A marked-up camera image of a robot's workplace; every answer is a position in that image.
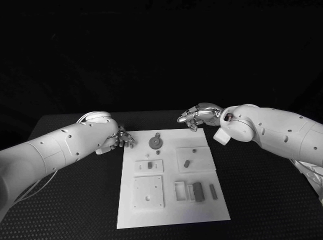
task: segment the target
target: table surface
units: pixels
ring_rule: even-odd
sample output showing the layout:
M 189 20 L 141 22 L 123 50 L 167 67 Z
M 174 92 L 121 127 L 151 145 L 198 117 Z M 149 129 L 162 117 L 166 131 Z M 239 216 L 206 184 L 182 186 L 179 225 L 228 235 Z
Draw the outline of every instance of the table surface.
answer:
M 183 129 L 183 110 L 114 112 L 127 131 Z M 74 124 L 84 114 L 46 115 L 29 139 Z M 117 229 L 124 149 L 92 153 L 61 169 L 45 189 L 16 204 L 0 224 L 0 240 L 323 239 L 323 206 L 291 162 L 255 142 L 222 146 L 203 127 L 229 221 Z

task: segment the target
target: robotic hand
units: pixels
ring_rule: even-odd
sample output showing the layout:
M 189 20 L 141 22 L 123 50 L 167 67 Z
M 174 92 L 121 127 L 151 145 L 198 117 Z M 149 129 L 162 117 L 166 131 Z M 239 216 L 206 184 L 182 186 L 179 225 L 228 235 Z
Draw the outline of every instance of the robotic hand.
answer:
M 198 125 L 221 126 L 213 139 L 226 145 L 231 138 L 254 141 L 278 156 L 323 167 L 323 125 L 298 115 L 252 104 L 222 109 L 200 103 L 177 118 L 196 132 Z
M 85 114 L 75 124 L 1 150 L 0 222 L 25 189 L 45 176 L 92 152 L 104 154 L 118 145 L 133 148 L 134 144 L 134 138 L 124 127 L 118 127 L 111 114 L 97 111 Z

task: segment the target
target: white board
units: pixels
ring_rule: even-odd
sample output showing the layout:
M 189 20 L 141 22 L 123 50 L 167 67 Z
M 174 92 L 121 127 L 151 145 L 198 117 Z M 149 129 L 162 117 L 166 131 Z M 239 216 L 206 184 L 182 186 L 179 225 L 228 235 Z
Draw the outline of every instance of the white board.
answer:
M 231 220 L 212 155 L 211 158 L 209 155 L 203 155 L 211 165 L 211 168 L 206 167 L 205 172 L 180 172 L 177 149 L 199 149 L 208 147 L 203 129 L 199 128 L 198 132 L 192 132 L 189 129 L 167 129 L 131 131 L 128 133 L 133 135 L 137 145 L 134 148 L 124 148 L 117 228 L 124 229 Z M 149 141 L 154 137 L 156 133 L 160 133 L 160 138 L 163 140 L 163 146 L 159 149 L 160 154 L 157 154 L 157 151 L 151 149 L 149 145 Z M 183 157 L 186 158 L 186 156 L 179 153 L 179 159 Z M 146 173 L 144 170 L 143 173 L 138 172 L 136 162 L 151 162 L 156 160 L 162 160 L 163 172 L 151 171 L 150 173 Z M 162 177 L 163 203 L 159 203 L 159 208 L 157 204 L 154 206 L 156 208 L 149 207 L 149 205 L 140 207 L 140 209 L 134 207 L 134 204 L 137 203 L 134 180 L 141 177 Z M 147 182 L 144 183 L 147 186 L 144 189 L 146 192 L 140 194 L 140 201 L 143 205 L 150 204 L 150 201 L 146 201 L 144 197 L 150 196 L 149 191 L 151 191 L 153 186 L 156 187 L 156 185 L 153 185 L 156 182 L 150 181 L 150 184 Z M 176 201 L 174 182 L 183 182 L 185 184 L 185 201 Z M 200 182 L 202 184 L 205 195 L 205 201 L 202 202 L 196 202 L 190 199 L 193 193 L 189 193 L 189 189 L 192 189 L 189 188 L 189 185 L 196 182 Z M 218 196 L 216 200 L 213 200 L 212 197 L 211 184 L 213 184 L 215 187 Z

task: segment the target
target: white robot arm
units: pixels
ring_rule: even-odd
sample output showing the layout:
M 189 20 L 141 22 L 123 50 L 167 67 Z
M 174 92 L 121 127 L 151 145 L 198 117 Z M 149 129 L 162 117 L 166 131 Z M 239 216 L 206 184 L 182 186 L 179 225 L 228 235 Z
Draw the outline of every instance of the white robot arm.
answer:
M 222 109 L 199 103 L 177 118 L 189 129 L 206 123 L 221 126 L 213 139 L 225 145 L 231 138 L 255 141 L 275 155 L 323 167 L 323 125 L 307 117 L 252 104 Z
M 0 222 L 25 189 L 92 152 L 107 153 L 136 140 L 111 114 L 91 112 L 78 123 L 0 151 Z

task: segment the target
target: black background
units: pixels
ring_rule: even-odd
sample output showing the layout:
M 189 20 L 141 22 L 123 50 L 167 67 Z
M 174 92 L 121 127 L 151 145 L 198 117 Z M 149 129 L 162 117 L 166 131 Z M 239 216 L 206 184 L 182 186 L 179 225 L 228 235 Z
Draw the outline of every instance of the black background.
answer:
M 323 123 L 316 2 L 7 8 L 0 11 L 0 149 L 27 140 L 49 114 L 249 103 Z

